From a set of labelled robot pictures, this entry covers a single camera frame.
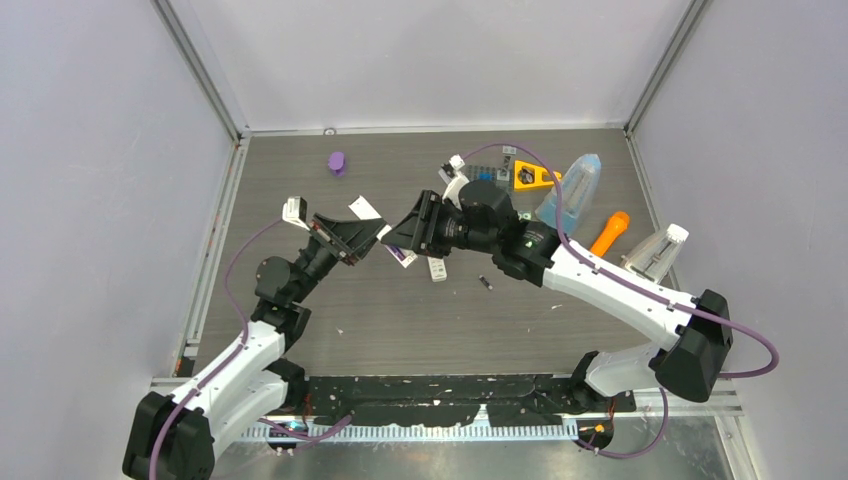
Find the blue purple battery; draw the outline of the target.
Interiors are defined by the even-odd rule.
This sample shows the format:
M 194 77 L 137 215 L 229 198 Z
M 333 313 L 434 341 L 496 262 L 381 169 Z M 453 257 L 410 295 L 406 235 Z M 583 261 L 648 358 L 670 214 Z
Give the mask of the blue purple battery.
M 403 262 L 406 259 L 406 255 L 401 249 L 394 246 L 387 246 L 387 249 L 398 259 L 399 262 Z

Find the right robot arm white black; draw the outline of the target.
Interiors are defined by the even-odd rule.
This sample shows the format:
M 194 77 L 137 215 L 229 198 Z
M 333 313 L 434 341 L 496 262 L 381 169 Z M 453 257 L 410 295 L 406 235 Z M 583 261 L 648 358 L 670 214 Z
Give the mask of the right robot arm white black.
M 454 198 L 422 191 L 415 206 L 382 238 L 385 245 L 431 258 L 454 249 L 490 255 L 505 275 L 585 301 L 646 336 L 648 344 L 590 352 L 572 374 L 571 397 L 596 410 L 627 390 L 661 387 L 691 402 L 706 402 L 733 343 L 727 302 L 705 291 L 698 298 L 644 280 L 591 253 L 557 231 L 519 217 L 507 193 L 475 180 Z

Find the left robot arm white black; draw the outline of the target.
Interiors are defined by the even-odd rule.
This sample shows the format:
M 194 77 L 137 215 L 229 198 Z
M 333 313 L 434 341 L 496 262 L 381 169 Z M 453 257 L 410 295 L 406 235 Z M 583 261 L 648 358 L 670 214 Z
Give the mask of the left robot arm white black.
M 131 479 L 208 479 L 219 457 L 273 410 L 298 412 L 307 398 L 303 367 L 285 359 L 311 316 L 306 297 L 338 264 L 355 265 L 386 227 L 381 218 L 306 224 L 295 260 L 270 256 L 255 273 L 251 315 L 241 333 L 203 370 L 171 393 L 150 391 L 137 405 L 122 463 Z

